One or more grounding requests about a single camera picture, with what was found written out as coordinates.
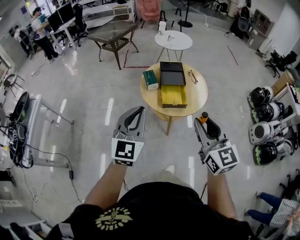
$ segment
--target round wooden table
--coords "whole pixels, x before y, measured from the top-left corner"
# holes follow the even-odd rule
[[[208,96],[207,84],[203,76],[193,67],[182,64],[184,76],[186,79],[186,108],[162,108],[160,95],[160,63],[156,63],[147,69],[153,70],[159,84],[159,89],[148,91],[147,85],[142,75],[140,82],[141,95],[144,101],[155,111],[155,113],[164,120],[168,120],[167,135],[169,135],[171,122],[173,117],[186,117],[199,111],[205,104]],[[192,78],[188,75],[188,71],[192,70],[198,83],[194,84]]]

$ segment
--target person in blue jeans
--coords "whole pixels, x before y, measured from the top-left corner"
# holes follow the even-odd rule
[[[270,227],[281,228],[287,236],[295,236],[300,231],[300,204],[264,192],[256,192],[256,197],[271,205],[276,213],[263,213],[245,209],[245,215]]]

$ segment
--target shoe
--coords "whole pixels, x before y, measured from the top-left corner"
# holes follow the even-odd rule
[[[15,182],[15,178],[13,176],[10,176],[11,177],[11,182],[13,183],[13,185],[16,187],[17,186],[17,183]]]
[[[250,210],[249,208],[246,208],[246,209],[244,210],[244,215],[245,215],[245,216],[249,216],[249,214],[248,214],[249,210]]]
[[[262,193],[262,192],[257,191],[257,192],[255,193],[256,198],[260,198],[261,193]]]
[[[54,60],[55,60],[54,58],[51,58],[48,61],[49,61],[49,63],[53,63]]]
[[[60,58],[62,58],[64,55],[65,55],[64,52],[58,54],[58,56],[55,58],[55,61],[58,60],[58,59],[60,59]]]
[[[169,171],[170,173],[174,174],[176,170],[176,167],[174,164],[170,164],[165,168],[165,171]]]

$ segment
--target glasses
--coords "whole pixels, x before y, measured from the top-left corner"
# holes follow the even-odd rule
[[[194,75],[194,73],[193,73],[192,70],[188,71],[188,75],[191,77],[192,82],[193,82],[194,84],[197,84],[197,83],[198,83],[198,80],[197,80],[197,78],[195,77],[195,75]]]

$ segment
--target brown coffee table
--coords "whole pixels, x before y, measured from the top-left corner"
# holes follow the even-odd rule
[[[137,25],[137,22],[111,20],[103,26],[99,27],[93,33],[89,34],[88,39],[93,40],[100,48],[99,61],[101,62],[101,49],[113,52],[116,57],[119,69],[121,70],[118,50],[124,47],[127,43],[131,42],[132,45],[136,48],[136,51],[139,52],[136,45],[132,42],[132,36],[135,29],[137,28]],[[131,35],[129,39],[124,37],[130,32]]]

